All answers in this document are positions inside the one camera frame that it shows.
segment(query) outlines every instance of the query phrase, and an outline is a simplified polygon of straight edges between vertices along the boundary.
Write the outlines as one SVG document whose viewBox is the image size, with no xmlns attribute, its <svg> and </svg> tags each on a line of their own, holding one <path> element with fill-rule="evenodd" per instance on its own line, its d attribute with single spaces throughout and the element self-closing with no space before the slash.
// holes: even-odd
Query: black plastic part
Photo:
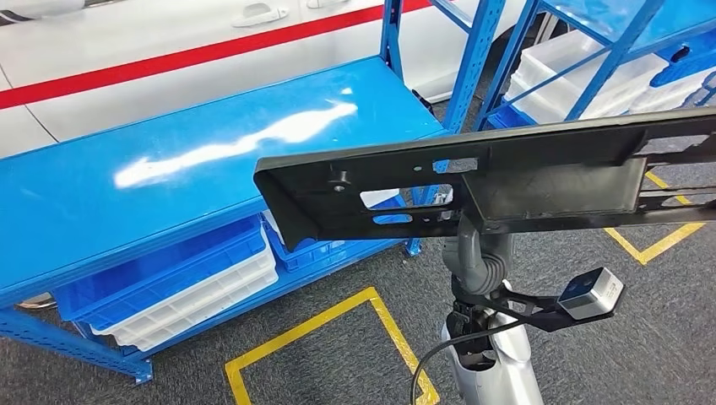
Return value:
<svg viewBox="0 0 716 405">
<path fill-rule="evenodd" d="M 575 320 L 569 314 L 567 314 L 558 304 L 556 296 L 533 296 L 512 292 L 506 289 L 504 286 L 499 288 L 490 294 L 490 298 L 486 298 L 481 295 L 474 295 L 471 297 L 457 297 L 458 300 L 465 300 L 467 304 L 474 305 L 476 308 L 490 308 L 494 311 L 501 312 L 505 315 L 509 315 L 518 321 L 524 321 L 528 325 L 537 327 L 545 332 L 554 332 L 566 327 L 575 327 L 577 325 L 583 325 L 594 321 L 601 321 L 603 319 L 611 318 L 615 312 L 619 309 L 619 305 L 622 302 L 626 287 L 621 291 L 618 301 L 614 308 L 603 315 L 593 316 L 581 320 Z M 509 302 L 518 302 L 525 306 L 524 310 L 517 312 L 509 308 Z"/>
<path fill-rule="evenodd" d="M 459 300 L 453 303 L 453 311 L 447 315 L 446 325 L 450 338 L 458 338 L 488 328 L 490 317 L 483 308 Z M 454 345 L 460 364 L 467 370 L 484 371 L 495 365 L 495 360 L 483 353 L 492 350 L 489 337 L 480 337 Z"/>
<path fill-rule="evenodd" d="M 644 171 L 656 165 L 716 161 L 714 128 L 714 108 L 563 122 L 264 158 L 258 161 L 254 180 L 290 250 L 306 238 L 456 235 L 458 213 L 468 215 L 481 234 L 713 221 L 716 200 L 665 206 L 662 203 L 679 190 L 662 190 L 656 196 L 642 191 L 641 185 Z M 681 152 L 639 153 L 649 140 L 693 135 L 708 137 Z M 465 158 L 477 158 L 477 169 L 414 170 Z M 338 188 L 337 173 L 343 180 Z M 441 206 L 375 211 L 360 197 L 366 191 L 441 184 L 453 188 L 453 200 Z M 708 194 L 713 191 L 708 186 L 690 192 Z M 377 215 L 396 213 L 429 220 L 373 221 Z"/>
</svg>

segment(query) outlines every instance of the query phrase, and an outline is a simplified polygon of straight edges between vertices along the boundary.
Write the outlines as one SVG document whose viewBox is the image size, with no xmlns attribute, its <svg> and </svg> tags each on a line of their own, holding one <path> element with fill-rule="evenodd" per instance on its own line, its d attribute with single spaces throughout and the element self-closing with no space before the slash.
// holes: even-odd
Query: white car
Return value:
<svg viewBox="0 0 716 405">
<path fill-rule="evenodd" d="M 479 0 L 455 0 L 473 15 Z M 467 35 L 426 0 L 401 23 L 407 86 L 449 97 Z M 0 90 L 380 6 L 381 0 L 0 0 Z M 507 0 L 497 38 L 524 0 Z M 378 52 L 381 21 L 0 110 L 0 157 L 140 121 Z"/>
</svg>

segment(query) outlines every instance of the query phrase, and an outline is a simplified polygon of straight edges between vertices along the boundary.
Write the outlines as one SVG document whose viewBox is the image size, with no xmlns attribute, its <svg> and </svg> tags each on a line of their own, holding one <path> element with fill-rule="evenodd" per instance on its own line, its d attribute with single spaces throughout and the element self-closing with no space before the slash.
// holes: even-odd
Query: black cable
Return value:
<svg viewBox="0 0 716 405">
<path fill-rule="evenodd" d="M 518 327 L 520 325 L 523 325 L 524 321 L 515 321 L 512 323 L 508 323 L 507 325 L 502 325 L 501 327 L 495 327 L 492 329 L 488 329 L 486 331 L 482 332 L 475 332 L 470 333 L 469 335 L 459 336 L 452 338 L 450 340 L 446 340 L 445 342 L 442 342 L 435 346 L 434 348 L 431 348 L 430 351 L 428 351 L 422 359 L 420 359 L 420 363 L 418 363 L 418 366 L 415 368 L 415 373 L 413 373 L 413 380 L 410 382 L 410 403 L 411 405 L 415 405 L 417 398 L 416 393 L 418 391 L 418 377 L 420 375 L 420 372 L 425 368 L 425 364 L 427 363 L 427 360 L 429 360 L 432 356 L 435 355 L 435 353 L 443 350 L 444 348 L 448 346 L 453 346 L 454 344 L 467 342 L 469 340 L 479 339 L 479 338 L 485 338 L 490 335 L 494 335 L 495 333 L 499 332 L 505 332 L 507 329 L 512 329 L 513 327 Z"/>
</svg>

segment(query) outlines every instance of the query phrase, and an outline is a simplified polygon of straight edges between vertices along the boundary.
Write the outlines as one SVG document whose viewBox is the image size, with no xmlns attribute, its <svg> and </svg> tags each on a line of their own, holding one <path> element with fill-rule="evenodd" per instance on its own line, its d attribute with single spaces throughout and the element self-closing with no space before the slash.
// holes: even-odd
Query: yellow tape line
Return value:
<svg viewBox="0 0 716 405">
<path fill-rule="evenodd" d="M 658 176 L 656 176 L 651 171 L 648 171 L 645 175 L 649 180 L 653 181 L 654 184 L 661 188 L 668 188 L 669 185 L 666 184 L 666 181 L 661 180 Z M 684 205 L 691 204 L 692 202 L 689 201 L 688 198 L 684 196 L 676 196 L 676 200 L 679 203 L 682 203 Z M 668 249 L 670 249 L 672 246 L 676 245 L 677 243 L 684 240 L 688 235 L 691 235 L 692 233 L 696 232 L 697 230 L 701 229 L 705 223 L 698 222 L 693 224 L 685 224 L 681 226 L 679 229 L 675 230 L 671 234 L 667 235 L 664 239 L 654 243 L 647 249 L 643 251 L 639 251 L 634 245 L 629 243 L 627 239 L 624 238 L 616 229 L 614 228 L 605 228 L 605 231 L 607 234 L 609 234 L 614 240 L 616 240 L 616 243 L 621 245 L 621 247 L 624 248 L 625 251 L 627 251 L 632 257 L 637 259 L 642 264 L 647 264 L 650 260 L 654 259 L 656 256 L 664 253 Z"/>
<path fill-rule="evenodd" d="M 403 333 L 400 331 L 400 329 L 398 329 L 398 325 L 395 323 L 395 320 L 390 316 L 388 308 L 385 306 L 385 303 L 382 302 L 380 296 L 378 296 L 378 292 L 376 291 L 376 289 L 373 287 L 369 287 L 367 289 L 362 290 L 360 293 L 353 295 L 347 300 L 344 300 L 328 308 L 327 310 L 314 316 L 308 321 L 303 322 L 299 326 L 294 327 L 277 337 L 274 337 L 266 343 L 226 363 L 224 369 L 226 372 L 226 376 L 229 379 L 231 391 L 234 393 L 236 403 L 238 405 L 251 405 L 251 399 L 248 396 L 246 385 L 241 378 L 242 368 L 248 367 L 248 365 L 256 363 L 260 359 L 283 348 L 287 344 L 293 343 L 294 341 L 303 338 L 309 332 L 312 332 L 319 327 L 322 327 L 333 319 L 343 315 L 350 310 L 353 310 L 358 305 L 363 304 L 367 301 L 370 302 L 373 309 L 375 309 L 383 326 L 388 331 L 388 335 L 390 335 L 390 338 L 393 340 L 395 347 L 398 349 L 400 355 L 405 361 L 405 364 L 410 369 L 410 372 L 415 372 L 415 368 L 418 365 L 418 359 L 415 357 L 415 354 L 410 349 L 410 346 L 405 340 Z M 438 396 L 435 387 L 432 385 L 425 371 L 420 373 L 418 384 L 420 386 L 420 389 L 423 391 L 423 395 L 418 398 L 419 404 L 434 405 L 440 401 L 440 397 Z"/>
</svg>

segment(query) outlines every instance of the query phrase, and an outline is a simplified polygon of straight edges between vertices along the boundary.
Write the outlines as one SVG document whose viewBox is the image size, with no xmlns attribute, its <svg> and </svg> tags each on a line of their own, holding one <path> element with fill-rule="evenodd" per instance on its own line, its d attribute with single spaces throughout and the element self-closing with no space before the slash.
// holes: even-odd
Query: rectangular hole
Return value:
<svg viewBox="0 0 716 405">
<path fill-rule="evenodd" d="M 517 301 L 510 301 L 509 307 L 511 310 L 513 310 L 517 313 L 520 313 L 520 314 L 524 314 L 524 312 L 527 310 L 527 306 L 524 303 L 517 302 Z"/>
<path fill-rule="evenodd" d="M 654 176 L 665 182 L 670 188 L 716 186 L 716 162 L 695 163 L 686 165 L 663 165 L 651 170 L 651 175 L 646 175 L 645 185 L 651 183 L 654 187 Z"/>
<path fill-rule="evenodd" d="M 702 144 L 706 139 L 708 139 L 708 135 L 649 139 L 647 144 L 635 155 L 679 153 L 687 150 L 691 146 Z"/>
<path fill-rule="evenodd" d="M 414 201 L 414 196 L 417 196 L 418 194 L 425 196 L 426 192 L 428 192 L 428 195 L 431 196 L 430 201 Z M 439 207 L 447 205 L 453 200 L 453 187 L 449 184 L 436 184 L 433 186 L 416 187 L 415 190 L 409 188 L 399 190 L 395 188 L 392 190 L 361 192 L 361 201 L 363 202 L 363 205 L 371 211 L 394 209 L 398 208 L 398 206 L 393 203 L 391 198 L 398 195 L 403 198 L 405 207 Z"/>
<path fill-rule="evenodd" d="M 464 173 L 477 170 L 477 158 L 438 160 L 432 167 L 436 173 Z"/>
<path fill-rule="evenodd" d="M 421 195 L 427 195 L 431 196 L 431 199 L 428 203 L 425 201 L 413 201 L 413 197 Z M 363 199 L 364 204 L 366 203 L 366 199 L 362 196 L 361 199 Z M 448 205 L 453 201 L 453 187 L 449 184 L 436 184 L 433 186 L 424 186 L 424 187 L 416 187 L 415 189 L 402 189 L 400 190 L 400 196 L 403 198 L 403 201 L 405 202 L 405 205 L 403 207 L 405 208 L 423 208 L 423 207 L 443 207 Z M 435 221 L 444 221 L 449 220 L 453 212 L 451 210 L 444 210 L 444 212 L 436 212 L 436 213 L 425 213 L 422 215 L 419 215 L 418 217 L 415 216 L 415 213 L 408 214 L 408 213 L 394 213 L 394 214 L 379 214 L 382 210 L 387 209 L 395 209 L 399 208 L 397 204 L 394 203 L 379 203 L 378 205 L 374 205 L 372 207 L 368 207 L 371 211 L 376 212 L 376 215 L 373 216 L 373 222 L 375 224 L 384 225 L 384 224 L 407 224 L 410 222 L 415 221 L 422 221 L 425 223 L 435 222 Z"/>
<path fill-rule="evenodd" d="M 681 198 L 672 197 L 661 203 L 662 207 L 683 207 L 684 205 L 699 205 L 710 203 L 716 199 L 716 194 L 694 194 L 691 196 L 682 196 Z"/>
</svg>

